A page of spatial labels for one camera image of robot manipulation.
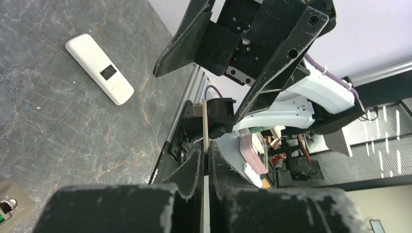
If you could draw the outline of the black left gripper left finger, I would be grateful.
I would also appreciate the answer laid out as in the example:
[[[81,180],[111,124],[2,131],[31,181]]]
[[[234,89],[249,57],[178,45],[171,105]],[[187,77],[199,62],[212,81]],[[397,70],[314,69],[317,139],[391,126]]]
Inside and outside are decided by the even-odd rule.
[[[63,187],[47,202],[34,231],[200,233],[203,162],[203,144],[197,142],[162,183]]]

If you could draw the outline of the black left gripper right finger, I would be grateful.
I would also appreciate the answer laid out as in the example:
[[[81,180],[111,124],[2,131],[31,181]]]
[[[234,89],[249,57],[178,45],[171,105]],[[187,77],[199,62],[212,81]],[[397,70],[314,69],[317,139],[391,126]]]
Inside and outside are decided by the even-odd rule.
[[[224,159],[214,141],[208,171],[213,233],[366,232],[359,208],[341,189],[261,189]]]

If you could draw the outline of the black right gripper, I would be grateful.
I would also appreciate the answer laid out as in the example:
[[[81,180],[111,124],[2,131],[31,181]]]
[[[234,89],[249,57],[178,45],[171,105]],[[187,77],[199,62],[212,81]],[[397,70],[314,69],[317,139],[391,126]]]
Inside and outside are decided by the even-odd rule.
[[[313,41],[336,25],[331,0],[227,0],[212,22],[214,3],[189,2],[153,75],[161,77],[195,62],[217,76],[252,85],[234,124],[268,110]]]

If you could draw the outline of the beige battery cover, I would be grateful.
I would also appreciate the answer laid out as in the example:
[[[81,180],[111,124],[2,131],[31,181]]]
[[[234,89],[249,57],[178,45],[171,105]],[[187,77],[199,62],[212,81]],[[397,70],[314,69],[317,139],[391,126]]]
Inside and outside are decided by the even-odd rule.
[[[209,149],[209,136],[208,136],[208,119],[207,119],[207,101],[202,100],[193,106],[194,116],[200,116],[202,113],[202,127],[203,127],[203,151],[204,151],[204,173],[203,173],[203,193],[202,193],[202,214],[201,223],[203,229],[201,233],[210,233],[210,206],[209,206],[209,171],[208,171],[208,149]]]

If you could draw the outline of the beige remote control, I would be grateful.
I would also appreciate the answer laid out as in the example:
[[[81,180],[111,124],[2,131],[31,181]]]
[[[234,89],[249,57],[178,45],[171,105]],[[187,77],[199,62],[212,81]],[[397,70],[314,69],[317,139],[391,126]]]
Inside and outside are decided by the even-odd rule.
[[[34,202],[13,181],[0,182],[0,232],[9,233],[34,210]]]

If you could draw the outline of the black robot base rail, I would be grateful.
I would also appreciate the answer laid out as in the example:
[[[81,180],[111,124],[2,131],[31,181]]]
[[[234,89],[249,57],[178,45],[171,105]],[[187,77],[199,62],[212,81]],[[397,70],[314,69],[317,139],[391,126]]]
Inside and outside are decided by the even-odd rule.
[[[189,156],[194,141],[203,137],[202,119],[195,116],[193,102],[181,103],[171,130],[163,144],[149,184],[166,180]]]

